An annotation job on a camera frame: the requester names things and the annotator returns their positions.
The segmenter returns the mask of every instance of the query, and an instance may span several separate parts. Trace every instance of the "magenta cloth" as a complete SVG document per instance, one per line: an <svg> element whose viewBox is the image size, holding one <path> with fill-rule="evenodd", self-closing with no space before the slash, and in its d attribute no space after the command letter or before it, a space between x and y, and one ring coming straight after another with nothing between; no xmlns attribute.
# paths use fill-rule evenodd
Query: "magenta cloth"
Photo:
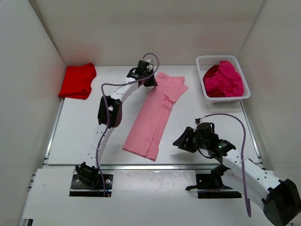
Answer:
<svg viewBox="0 0 301 226"><path fill-rule="evenodd" d="M244 85L239 73L233 65L222 60L215 76L205 81L205 88L208 92L220 90L226 97L241 97L244 94Z"/></svg>
<svg viewBox="0 0 301 226"><path fill-rule="evenodd" d="M158 86L146 97L143 106L129 132L123 148L127 151L156 160L159 143L171 109L177 99L188 89L184 77L170 77L159 72Z"/></svg>

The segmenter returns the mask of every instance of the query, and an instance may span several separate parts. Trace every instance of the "plastic laundry basket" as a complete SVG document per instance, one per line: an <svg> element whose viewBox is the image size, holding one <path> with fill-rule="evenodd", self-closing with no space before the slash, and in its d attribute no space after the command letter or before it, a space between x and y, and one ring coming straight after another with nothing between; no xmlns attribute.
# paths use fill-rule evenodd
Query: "plastic laundry basket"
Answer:
<svg viewBox="0 0 301 226"><path fill-rule="evenodd" d="M244 84L244 94L242 97L209 97L207 96L206 90L205 90L205 85L203 82L203 77L206 74L206 72L214 65L218 65L221 60L227 60L232 65L234 66L235 70L240 74L241 79ZM197 66L198 66L198 73L199 77L201 79L201 84L203 88L203 93L205 98L210 102L210 103L229 103L229 102L236 102L241 99L247 99L250 97L251 92L248 87L248 84L246 83L246 79L244 77L243 72L241 71L241 68L239 66L239 63L236 59L235 56L231 55L207 55L207 56L198 56L197 59Z"/></svg>

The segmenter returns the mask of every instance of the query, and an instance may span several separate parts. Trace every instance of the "pink shirt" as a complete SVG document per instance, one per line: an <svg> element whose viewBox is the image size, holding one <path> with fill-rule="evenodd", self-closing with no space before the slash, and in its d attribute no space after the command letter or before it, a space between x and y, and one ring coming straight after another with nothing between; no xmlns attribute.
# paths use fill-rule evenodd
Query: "pink shirt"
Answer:
<svg viewBox="0 0 301 226"><path fill-rule="evenodd" d="M188 89L184 77L169 77L158 73L154 87L129 132L123 148L146 158L156 160L159 143L171 109L177 99Z"/></svg>

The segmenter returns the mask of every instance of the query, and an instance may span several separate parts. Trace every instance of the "red cloth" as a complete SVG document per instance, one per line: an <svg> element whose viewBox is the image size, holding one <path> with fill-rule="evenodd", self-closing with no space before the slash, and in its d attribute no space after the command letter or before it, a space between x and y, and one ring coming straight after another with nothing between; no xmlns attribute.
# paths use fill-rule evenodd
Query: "red cloth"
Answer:
<svg viewBox="0 0 301 226"><path fill-rule="evenodd" d="M207 86L206 86L206 79L211 79L212 77L215 76L215 73L218 71L219 65L214 65L213 67L211 67L206 74L203 77L203 82L205 84L205 90L207 93L207 96L209 97L226 97L222 91L220 91L219 89L213 90L211 92L207 91Z"/></svg>
<svg viewBox="0 0 301 226"><path fill-rule="evenodd" d="M241 97L244 94L244 84L240 74L233 65L222 60L212 78L205 79L207 92L220 90L226 97Z"/></svg>
<svg viewBox="0 0 301 226"><path fill-rule="evenodd" d="M87 99L91 93L91 82L96 77L94 64L68 66L59 97Z"/></svg>

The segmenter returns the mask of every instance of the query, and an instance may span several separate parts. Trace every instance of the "black bracket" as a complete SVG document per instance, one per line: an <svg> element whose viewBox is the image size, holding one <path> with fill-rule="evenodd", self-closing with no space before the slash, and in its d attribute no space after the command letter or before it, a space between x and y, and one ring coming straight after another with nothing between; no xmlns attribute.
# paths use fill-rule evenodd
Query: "black bracket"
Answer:
<svg viewBox="0 0 301 226"><path fill-rule="evenodd" d="M119 126L119 124L121 123L121 119L122 119L122 102L118 99L112 99L111 96L105 96L107 103L108 103L108 107L113 107L112 110L109 110L109 114L110 114L110 124L109 124L109 128L116 128ZM105 124L107 125L107 120L108 120L108 116L107 116L107 111L106 111L106 107L105 107L105 103L104 103L104 98L102 97L100 104L99 104L99 110L98 110L98 124Z"/></svg>
<svg viewBox="0 0 301 226"><path fill-rule="evenodd" d="M230 187L224 186L212 174L197 174L196 179L199 199L241 198L241 194L239 192Z"/></svg>
<svg viewBox="0 0 301 226"><path fill-rule="evenodd" d="M301 199L293 181L286 179L279 182L274 189L268 189L266 200L262 199L263 212L274 225L284 226L301 212Z"/></svg>
<svg viewBox="0 0 301 226"><path fill-rule="evenodd" d="M106 185L104 188L102 177L95 167L89 167L83 162L75 169L77 174L73 174L69 196L103 197L103 190L106 189L106 197L111 197L112 174L103 174Z"/></svg>
<svg viewBox="0 0 301 226"><path fill-rule="evenodd" d="M154 69L148 69L150 63L146 60L139 60L138 66L132 68L127 74L128 78L134 78L135 80L143 79L149 77L154 73ZM145 87L157 86L155 76L151 76L147 80L140 81L139 85L144 85Z"/></svg>
<svg viewBox="0 0 301 226"><path fill-rule="evenodd" d="M219 139L218 135L214 133L214 124L209 122L197 125L196 130L186 127L173 145L191 153L198 149L207 150L210 158L215 158L220 163L222 163L223 156L227 156L228 151L236 149L229 141Z"/></svg>

